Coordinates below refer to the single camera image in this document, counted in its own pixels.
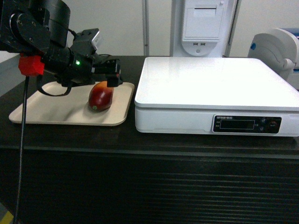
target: black cable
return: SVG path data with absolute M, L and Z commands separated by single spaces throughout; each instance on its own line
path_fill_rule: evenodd
M 50 97 L 63 97 L 63 96 L 66 96 L 71 92 L 71 88 L 73 87 L 73 82 L 69 81 L 65 93 L 58 94 L 58 95 L 52 95 L 52 94 L 47 93 L 45 90 L 43 90 L 42 79 L 43 79 L 42 75 L 39 75 L 39 76 L 36 77 L 36 88 L 40 93 L 42 93 L 44 95 L 47 95 L 47 96 L 50 96 Z
M 68 29 L 68 31 L 70 31 L 70 33 L 74 36 L 74 40 L 77 38 L 77 34 L 75 31 L 71 30 L 71 29 Z
M 22 123 L 21 123 L 19 186 L 18 186 L 17 201 L 16 201 L 16 205 L 15 205 L 15 213 L 14 213 L 14 222 L 13 222 L 13 224 L 18 223 L 18 213 L 19 213 L 19 206 L 20 206 L 21 182 L 22 182 L 22 159 L 23 159 L 23 149 L 24 149 L 24 131 L 25 131 L 25 124 L 26 124 L 28 84 L 29 84 L 29 76 L 26 76 L 25 86 L 24 86 L 24 96 L 23 96 Z

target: beige tray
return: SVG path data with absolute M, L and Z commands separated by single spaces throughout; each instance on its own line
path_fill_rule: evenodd
M 111 107 L 102 112 L 92 110 L 88 105 L 89 93 L 93 85 L 71 89 L 64 97 L 49 97 L 35 92 L 27 101 L 27 124 L 91 125 L 116 126 L 127 118 L 128 108 L 134 91 L 134 85 L 123 83 L 114 89 Z M 51 94 L 65 92 L 56 82 L 48 83 L 43 89 Z M 16 108 L 9 119 L 21 123 L 22 105 Z

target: digital display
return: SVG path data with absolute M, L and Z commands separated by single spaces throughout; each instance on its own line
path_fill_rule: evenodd
M 254 124 L 254 120 L 221 120 L 220 129 L 253 130 Z

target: floor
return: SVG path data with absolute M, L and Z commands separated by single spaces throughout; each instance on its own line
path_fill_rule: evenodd
M 0 224 L 12 224 L 14 216 L 0 203 Z

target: white scale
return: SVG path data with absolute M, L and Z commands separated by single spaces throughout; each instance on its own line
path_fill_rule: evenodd
M 144 133 L 299 136 L 299 93 L 258 59 L 148 57 L 135 125 Z

